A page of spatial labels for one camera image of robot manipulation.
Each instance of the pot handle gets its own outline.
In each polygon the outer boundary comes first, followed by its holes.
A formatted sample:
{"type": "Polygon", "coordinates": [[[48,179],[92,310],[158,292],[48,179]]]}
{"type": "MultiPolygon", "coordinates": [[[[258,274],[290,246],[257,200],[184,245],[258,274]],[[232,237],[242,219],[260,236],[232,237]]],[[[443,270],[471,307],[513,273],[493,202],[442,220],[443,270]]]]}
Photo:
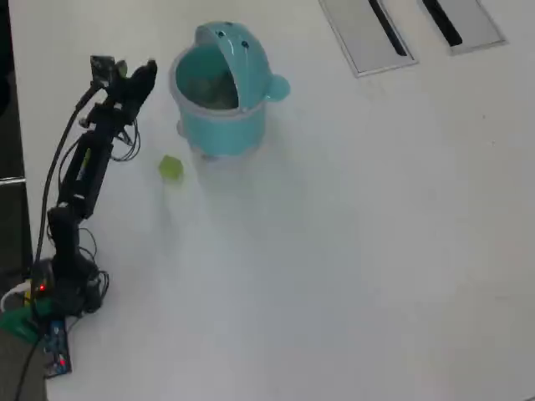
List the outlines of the pot handle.
{"type": "Polygon", "coordinates": [[[281,75],[274,74],[269,84],[266,100],[280,102],[290,94],[290,83],[281,75]]]}

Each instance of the green object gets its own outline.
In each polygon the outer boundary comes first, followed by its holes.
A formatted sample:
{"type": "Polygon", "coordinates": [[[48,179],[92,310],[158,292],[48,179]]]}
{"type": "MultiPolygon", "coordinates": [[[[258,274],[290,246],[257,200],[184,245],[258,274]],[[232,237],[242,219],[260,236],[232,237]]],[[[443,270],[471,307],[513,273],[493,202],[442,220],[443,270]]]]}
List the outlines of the green object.
{"type": "Polygon", "coordinates": [[[182,162],[175,157],[165,155],[158,166],[161,178],[177,181],[184,175],[182,162]]]}
{"type": "MultiPolygon", "coordinates": [[[[52,313],[52,302],[49,299],[37,300],[35,307],[40,316],[47,316],[52,313]]],[[[38,335],[32,329],[31,321],[32,309],[30,306],[20,307],[2,314],[0,328],[28,343],[35,343],[38,340],[38,335]]]]}

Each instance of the white surface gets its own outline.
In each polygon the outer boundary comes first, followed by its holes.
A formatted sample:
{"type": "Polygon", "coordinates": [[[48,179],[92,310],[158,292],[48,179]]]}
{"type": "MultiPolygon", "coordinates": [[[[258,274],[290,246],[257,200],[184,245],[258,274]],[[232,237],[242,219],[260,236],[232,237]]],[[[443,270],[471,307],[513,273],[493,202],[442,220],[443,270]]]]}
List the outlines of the white surface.
{"type": "Polygon", "coordinates": [[[535,394],[535,3],[485,1],[510,44],[454,58],[416,2],[385,6],[420,64],[357,80],[314,0],[12,1],[34,235],[89,55],[161,71],[89,222],[110,292],[48,399],[535,394]],[[166,82],[212,19],[247,24],[293,87],[224,166],[178,137],[166,82]],[[181,186],[158,179],[165,153],[181,186]]]}

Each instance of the lid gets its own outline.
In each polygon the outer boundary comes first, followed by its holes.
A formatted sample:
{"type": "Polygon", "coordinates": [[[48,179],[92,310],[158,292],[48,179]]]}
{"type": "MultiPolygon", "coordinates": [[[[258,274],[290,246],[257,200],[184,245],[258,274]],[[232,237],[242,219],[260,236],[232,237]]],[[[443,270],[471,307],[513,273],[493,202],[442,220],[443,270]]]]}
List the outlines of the lid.
{"type": "Polygon", "coordinates": [[[195,33],[199,44],[215,43],[221,50],[236,85],[239,107],[252,109],[265,98],[282,100],[289,93],[286,79],[273,75],[260,42],[240,23],[214,22],[195,33]]]}

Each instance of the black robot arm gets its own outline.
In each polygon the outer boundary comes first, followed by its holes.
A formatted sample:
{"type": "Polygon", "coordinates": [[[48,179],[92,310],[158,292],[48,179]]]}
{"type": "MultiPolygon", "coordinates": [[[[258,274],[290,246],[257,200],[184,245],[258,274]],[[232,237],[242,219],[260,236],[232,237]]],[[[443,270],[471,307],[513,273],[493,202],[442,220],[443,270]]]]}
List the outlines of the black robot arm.
{"type": "Polygon", "coordinates": [[[157,67],[151,60],[127,78],[125,63],[110,57],[92,57],[92,88],[104,89],[107,98],[95,104],[80,124],[88,129],[79,140],[59,187],[56,206],[47,212],[50,236],[56,248],[52,261],[37,261],[33,291],[47,282],[57,312],[79,316],[96,311],[102,302],[99,274],[94,261],[79,251],[79,224],[91,217],[104,175],[112,157],[114,138],[136,122],[140,108],[154,88],[157,67]]]}

